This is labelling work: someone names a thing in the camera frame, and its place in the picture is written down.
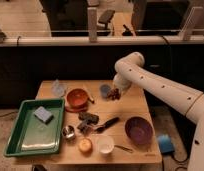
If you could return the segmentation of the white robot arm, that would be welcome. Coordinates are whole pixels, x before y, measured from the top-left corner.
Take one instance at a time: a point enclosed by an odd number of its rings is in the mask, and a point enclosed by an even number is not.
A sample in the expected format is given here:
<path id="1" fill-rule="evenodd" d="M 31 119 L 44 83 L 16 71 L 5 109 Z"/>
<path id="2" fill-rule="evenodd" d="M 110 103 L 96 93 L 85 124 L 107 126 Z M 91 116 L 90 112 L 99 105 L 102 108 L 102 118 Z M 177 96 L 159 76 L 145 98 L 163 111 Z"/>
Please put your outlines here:
<path id="1" fill-rule="evenodd" d="M 124 94 L 137 84 L 196 125 L 188 171 L 204 171 L 204 92 L 153 74 L 143 68 L 144 57 L 133 52 L 115 63 L 113 85 Z"/>

